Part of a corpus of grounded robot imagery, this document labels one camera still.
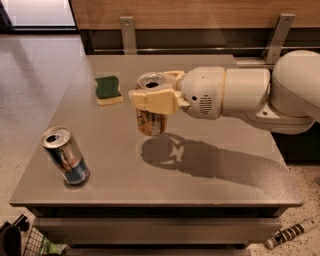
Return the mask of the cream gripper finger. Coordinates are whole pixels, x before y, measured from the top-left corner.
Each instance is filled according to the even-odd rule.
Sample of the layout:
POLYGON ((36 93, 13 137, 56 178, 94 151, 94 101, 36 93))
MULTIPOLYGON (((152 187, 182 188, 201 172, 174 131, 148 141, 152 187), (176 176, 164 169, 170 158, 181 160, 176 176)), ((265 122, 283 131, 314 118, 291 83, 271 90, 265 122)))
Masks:
POLYGON ((185 72, 184 71, 165 71, 162 73, 164 78, 166 79, 166 82, 171 84, 174 89, 179 88, 179 83, 181 79, 184 77, 185 72))
POLYGON ((175 90, 170 84, 131 90, 129 99, 138 110, 164 115, 174 114, 181 108, 190 106, 182 92, 175 90))

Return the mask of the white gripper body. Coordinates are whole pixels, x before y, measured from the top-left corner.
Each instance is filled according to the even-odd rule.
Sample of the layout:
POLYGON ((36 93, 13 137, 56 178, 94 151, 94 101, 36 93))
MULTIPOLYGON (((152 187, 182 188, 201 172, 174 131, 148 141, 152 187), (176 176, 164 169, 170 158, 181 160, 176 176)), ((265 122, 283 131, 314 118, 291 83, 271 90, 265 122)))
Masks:
POLYGON ((187 72, 180 83, 182 96, 190 104, 184 111, 196 119, 219 118, 225 75, 222 67, 199 67, 187 72))

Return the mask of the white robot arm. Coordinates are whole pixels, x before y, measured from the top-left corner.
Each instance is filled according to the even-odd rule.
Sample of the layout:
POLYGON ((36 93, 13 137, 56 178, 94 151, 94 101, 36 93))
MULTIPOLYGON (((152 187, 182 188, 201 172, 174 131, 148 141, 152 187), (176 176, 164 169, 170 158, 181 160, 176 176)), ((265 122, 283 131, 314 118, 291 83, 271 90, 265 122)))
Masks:
POLYGON ((141 75, 129 92, 139 111, 169 115, 179 110, 197 119, 240 119, 253 127, 299 134, 320 121, 320 54, 282 56, 265 68, 198 67, 188 72, 141 75))

